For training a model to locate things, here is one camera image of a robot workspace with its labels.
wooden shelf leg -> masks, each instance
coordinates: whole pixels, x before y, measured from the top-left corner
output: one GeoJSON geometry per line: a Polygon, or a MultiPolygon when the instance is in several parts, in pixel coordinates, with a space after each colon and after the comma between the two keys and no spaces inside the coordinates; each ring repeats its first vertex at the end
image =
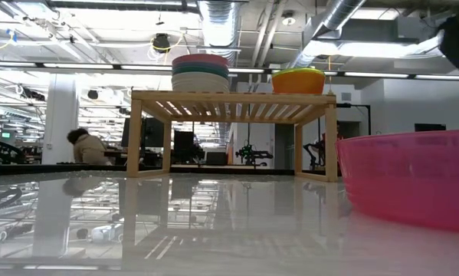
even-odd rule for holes
{"type": "Polygon", "coordinates": [[[303,171],[303,126],[295,126],[293,140],[293,170],[297,175],[303,171]]]}
{"type": "Polygon", "coordinates": [[[140,130],[142,125],[142,101],[132,100],[129,125],[129,152],[127,155],[127,176],[139,177],[140,130]]]}
{"type": "Polygon", "coordinates": [[[162,170],[169,173],[171,167],[171,121],[165,123],[162,142],[162,170]]]}
{"type": "Polygon", "coordinates": [[[326,177],[328,182],[338,181],[338,161],[336,157],[336,105],[330,104],[325,109],[326,120],[326,177]]]}

stack of plates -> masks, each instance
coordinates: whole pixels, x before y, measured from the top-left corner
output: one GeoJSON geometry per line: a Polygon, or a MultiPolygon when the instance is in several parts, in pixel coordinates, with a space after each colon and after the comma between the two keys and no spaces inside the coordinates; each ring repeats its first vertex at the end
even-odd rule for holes
{"type": "Polygon", "coordinates": [[[173,90],[229,92],[228,60],[215,54],[190,54],[173,63],[173,90]]]}

ceiling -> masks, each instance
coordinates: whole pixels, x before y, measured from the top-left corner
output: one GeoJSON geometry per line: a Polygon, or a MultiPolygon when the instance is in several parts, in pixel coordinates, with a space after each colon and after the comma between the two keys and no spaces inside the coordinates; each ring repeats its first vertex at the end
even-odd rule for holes
{"type": "MultiPolygon", "coordinates": [[[[241,20],[238,26],[238,48],[241,51],[238,52],[235,67],[245,67],[251,62],[257,42],[259,17],[266,4],[267,0],[251,0],[241,5],[241,20]]],[[[352,18],[391,21],[400,13],[407,12],[410,17],[418,17],[420,14],[434,15],[456,5],[459,5],[458,0],[371,0],[367,1],[352,18]]],[[[264,66],[292,61],[302,45],[302,31],[306,27],[307,19],[323,12],[325,7],[326,1],[321,0],[289,0],[284,9],[294,12],[296,22],[293,25],[284,25],[279,18],[276,19],[277,29],[272,39],[272,48],[264,59],[264,66]]],[[[0,46],[10,37],[7,30],[15,31],[17,38],[8,47],[0,50],[0,61],[171,64],[174,58],[181,55],[204,52],[198,49],[204,45],[204,36],[200,17],[195,13],[91,8],[54,8],[54,11],[55,13],[44,13],[43,10],[33,10],[34,13],[45,17],[40,21],[44,28],[40,28],[34,22],[12,18],[0,10],[0,46]],[[50,30],[57,31],[54,38],[50,38],[50,30]],[[168,34],[170,43],[177,44],[168,54],[157,54],[151,48],[151,40],[158,33],[168,34]]],[[[453,70],[441,54],[408,59],[335,55],[329,61],[316,58],[311,65],[320,69],[330,67],[332,70],[348,71],[447,73],[453,70]]],[[[29,99],[20,98],[20,88],[17,88],[17,85],[47,96],[48,78],[48,73],[45,72],[0,71],[0,102],[30,102],[29,99]]],[[[120,91],[123,93],[122,101],[125,105],[130,103],[131,87],[171,90],[170,76],[78,74],[78,78],[83,84],[83,105],[118,104],[108,100],[88,100],[86,93],[90,89],[110,88],[120,91]]],[[[338,81],[343,84],[358,84],[361,80],[341,78],[338,81]]],[[[46,113],[45,107],[6,107],[0,111],[0,114],[14,115],[11,117],[14,119],[21,115],[35,121],[39,126],[38,134],[21,134],[23,137],[33,137],[31,139],[40,136],[43,130],[41,121],[44,121],[46,113]]],[[[86,122],[97,123],[97,133],[112,141],[120,139],[124,117],[117,109],[94,108],[80,111],[80,122],[83,122],[84,126],[86,122]],[[102,119],[112,117],[118,118],[115,119],[118,124],[115,132],[109,131],[111,126],[107,125],[108,120],[102,119]]],[[[191,124],[176,127],[189,128],[191,124]]],[[[201,131],[209,133],[206,135],[207,139],[201,141],[224,145],[227,137],[221,136],[218,128],[217,124],[200,126],[201,131]]]]}

wooden slatted shelf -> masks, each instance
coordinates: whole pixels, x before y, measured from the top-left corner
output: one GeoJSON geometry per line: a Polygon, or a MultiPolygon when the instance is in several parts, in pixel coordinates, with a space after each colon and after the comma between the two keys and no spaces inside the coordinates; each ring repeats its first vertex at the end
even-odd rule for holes
{"type": "Polygon", "coordinates": [[[296,127],[295,173],[299,177],[335,182],[337,175],[336,97],[335,95],[223,93],[180,91],[133,91],[129,152],[138,152],[141,113],[146,111],[165,124],[163,167],[159,171],[139,172],[137,154],[129,154],[129,177],[168,173],[171,153],[172,121],[228,123],[291,123],[296,127]],[[302,173],[302,127],[321,116],[326,119],[326,175],[302,173]]]}

ventilation duct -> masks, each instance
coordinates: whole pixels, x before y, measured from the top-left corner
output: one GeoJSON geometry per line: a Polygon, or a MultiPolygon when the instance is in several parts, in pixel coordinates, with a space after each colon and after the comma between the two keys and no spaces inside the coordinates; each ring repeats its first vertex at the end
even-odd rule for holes
{"type": "Polygon", "coordinates": [[[239,5],[226,1],[201,1],[198,4],[203,17],[202,32],[205,46],[228,48],[206,52],[227,58],[230,65],[234,65],[236,60],[236,52],[229,48],[236,46],[239,5]]]}
{"type": "Polygon", "coordinates": [[[309,20],[304,32],[310,35],[310,40],[289,67],[309,67],[316,57],[313,54],[316,52],[316,47],[320,46],[314,39],[330,31],[341,29],[365,2],[366,0],[332,0],[325,12],[317,15],[320,18],[317,24],[314,24],[315,20],[309,20]]]}

